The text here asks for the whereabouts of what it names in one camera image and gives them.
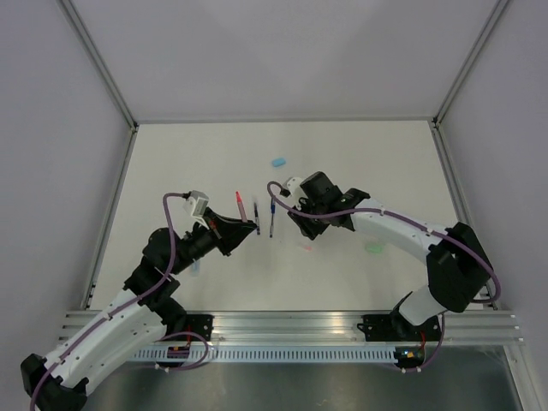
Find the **pink highlighter pen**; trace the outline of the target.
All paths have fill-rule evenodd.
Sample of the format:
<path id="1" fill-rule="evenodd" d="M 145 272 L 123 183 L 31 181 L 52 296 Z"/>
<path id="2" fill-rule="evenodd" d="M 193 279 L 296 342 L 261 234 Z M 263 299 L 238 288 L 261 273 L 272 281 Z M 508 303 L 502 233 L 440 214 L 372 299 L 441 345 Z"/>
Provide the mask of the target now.
<path id="1" fill-rule="evenodd" d="M 237 204 L 242 222 L 247 222 L 247 214 L 245 211 L 245 206 L 243 204 L 241 194 L 238 191 L 235 192 L 235 199 L 236 199 L 236 204 Z"/>

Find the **blue gel pen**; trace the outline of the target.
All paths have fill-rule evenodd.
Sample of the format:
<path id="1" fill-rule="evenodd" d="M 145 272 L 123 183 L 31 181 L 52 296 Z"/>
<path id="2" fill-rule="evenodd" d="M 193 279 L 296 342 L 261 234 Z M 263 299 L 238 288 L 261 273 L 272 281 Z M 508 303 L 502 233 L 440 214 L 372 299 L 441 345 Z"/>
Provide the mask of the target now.
<path id="1" fill-rule="evenodd" d="M 269 227 L 269 238 L 273 238 L 274 227 L 275 227 L 275 215 L 276 215 L 276 201 L 273 198 L 271 198 L 270 210 L 271 210 L 271 219 L 270 219 L 270 227 Z"/>

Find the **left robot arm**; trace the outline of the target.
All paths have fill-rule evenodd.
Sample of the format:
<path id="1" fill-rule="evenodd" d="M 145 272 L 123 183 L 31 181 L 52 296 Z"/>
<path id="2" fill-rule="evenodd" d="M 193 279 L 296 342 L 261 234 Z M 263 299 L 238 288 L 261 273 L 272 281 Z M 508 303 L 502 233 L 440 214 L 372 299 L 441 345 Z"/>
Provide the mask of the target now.
<path id="1" fill-rule="evenodd" d="M 140 263 L 102 312 L 49 354 L 30 354 L 21 363 L 32 410 L 83 409 L 106 377 L 157 341 L 208 343 L 210 318 L 194 321 L 173 298 L 179 286 L 174 276 L 213 250 L 230 255 L 256 225 L 211 209 L 205 210 L 204 219 L 184 236 L 171 225 L 156 229 Z"/>

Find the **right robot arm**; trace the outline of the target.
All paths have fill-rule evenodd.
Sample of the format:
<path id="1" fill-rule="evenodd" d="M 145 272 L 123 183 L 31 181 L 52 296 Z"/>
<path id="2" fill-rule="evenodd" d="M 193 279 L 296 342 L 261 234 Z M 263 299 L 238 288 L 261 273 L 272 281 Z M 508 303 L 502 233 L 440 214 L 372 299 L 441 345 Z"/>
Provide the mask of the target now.
<path id="1" fill-rule="evenodd" d="M 389 314 L 394 336 L 408 340 L 425 323 L 446 312 L 462 313 L 478 302 L 494 272 L 474 230 L 425 223 L 388 210 L 357 188 L 346 192 L 319 171 L 292 177 L 280 191 L 293 200 L 289 217 L 313 240 L 330 226 L 371 235 L 412 255 L 426 266 L 426 285 L 402 297 Z"/>

